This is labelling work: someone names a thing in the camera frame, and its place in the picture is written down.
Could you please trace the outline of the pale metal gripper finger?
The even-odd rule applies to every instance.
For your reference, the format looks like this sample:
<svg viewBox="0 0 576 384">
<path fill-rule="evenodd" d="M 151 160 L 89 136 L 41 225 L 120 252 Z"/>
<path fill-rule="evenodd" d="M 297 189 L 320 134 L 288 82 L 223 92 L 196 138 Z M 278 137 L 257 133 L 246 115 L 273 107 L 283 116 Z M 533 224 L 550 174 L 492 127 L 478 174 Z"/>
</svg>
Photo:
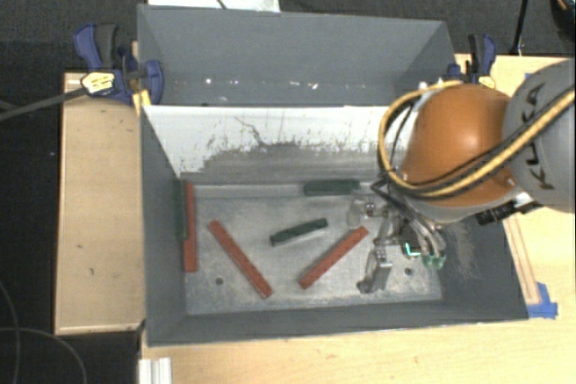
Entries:
<svg viewBox="0 0 576 384">
<path fill-rule="evenodd" d="M 384 248 L 373 249 L 367 257 L 365 276 L 357 283 L 362 294 L 384 291 L 392 271 L 392 263 L 388 260 Z"/>
<path fill-rule="evenodd" d="M 362 220 L 372 218 L 375 211 L 376 205 L 372 198 L 355 198 L 346 212 L 346 223 L 349 227 L 359 227 Z"/>
</svg>

